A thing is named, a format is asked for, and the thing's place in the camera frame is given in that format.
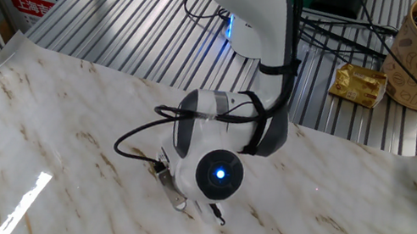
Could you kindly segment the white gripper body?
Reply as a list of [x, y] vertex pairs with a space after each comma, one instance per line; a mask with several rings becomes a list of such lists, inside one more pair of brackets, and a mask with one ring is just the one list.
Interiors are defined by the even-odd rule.
[[216, 203], [194, 203], [197, 212], [208, 224], [216, 224], [218, 226], [225, 224], [224, 216]]

